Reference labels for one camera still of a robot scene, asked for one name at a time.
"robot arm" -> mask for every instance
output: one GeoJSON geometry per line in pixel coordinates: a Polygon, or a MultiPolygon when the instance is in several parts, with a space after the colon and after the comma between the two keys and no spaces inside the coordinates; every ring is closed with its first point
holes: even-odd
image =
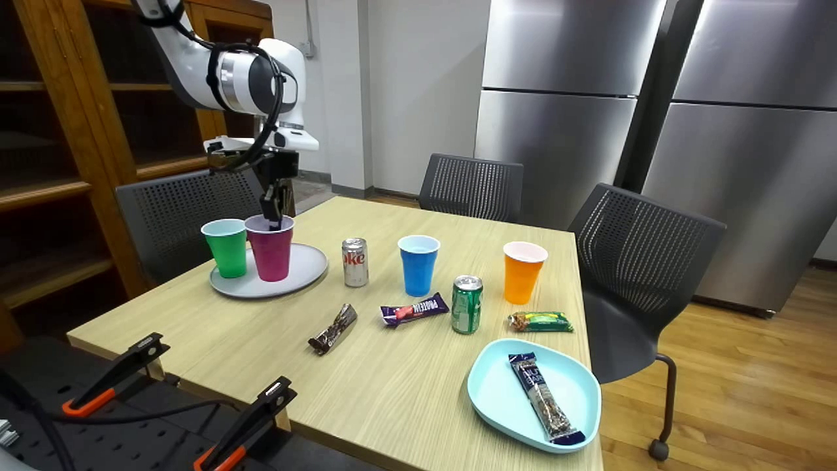
{"type": "Polygon", "coordinates": [[[292,214],[291,179],[297,170],[297,150],[318,150],[302,128],[305,64],[279,40],[259,44],[213,44],[191,31],[182,0],[132,0],[152,27],[165,65],[182,101],[194,107],[253,116],[257,138],[216,137],[204,142],[211,170],[253,166],[260,184],[263,214],[292,214]]]}

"blue plate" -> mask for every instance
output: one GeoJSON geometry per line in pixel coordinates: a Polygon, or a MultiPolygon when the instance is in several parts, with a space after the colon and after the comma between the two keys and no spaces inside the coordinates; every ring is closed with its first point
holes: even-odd
{"type": "Polygon", "coordinates": [[[595,376],[576,359],[535,342],[515,337],[489,342],[468,372],[468,398],[472,410],[489,427],[543,452],[576,452],[591,446],[591,439],[599,432],[602,388],[595,376]],[[570,425],[582,432],[582,442],[547,442],[547,435],[526,392],[519,389],[513,368],[508,366],[508,354],[526,350],[535,354],[538,368],[553,396],[553,402],[568,413],[570,425]]]}

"green soda can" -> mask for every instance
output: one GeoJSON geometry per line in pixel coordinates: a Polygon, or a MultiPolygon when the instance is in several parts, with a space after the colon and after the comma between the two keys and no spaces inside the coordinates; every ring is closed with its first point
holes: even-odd
{"type": "Polygon", "coordinates": [[[479,330],[479,313],[481,313],[481,278],[457,274],[451,279],[449,327],[459,334],[470,334],[479,330]]]}

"pink cup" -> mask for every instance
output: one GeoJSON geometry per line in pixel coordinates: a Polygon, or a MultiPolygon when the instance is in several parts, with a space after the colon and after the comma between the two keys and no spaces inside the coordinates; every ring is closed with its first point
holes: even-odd
{"type": "Polygon", "coordinates": [[[257,272],[267,283],[287,278],[292,219],[283,214],[283,228],[272,228],[263,214],[245,218],[245,232],[257,256],[257,272]]]}

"blue cup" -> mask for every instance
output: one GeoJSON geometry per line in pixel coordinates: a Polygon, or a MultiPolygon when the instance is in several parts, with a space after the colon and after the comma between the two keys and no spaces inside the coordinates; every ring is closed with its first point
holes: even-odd
{"type": "Polygon", "coordinates": [[[406,236],[396,240],[403,287],[408,296],[421,298],[430,292],[438,240],[430,236],[406,236]]]}

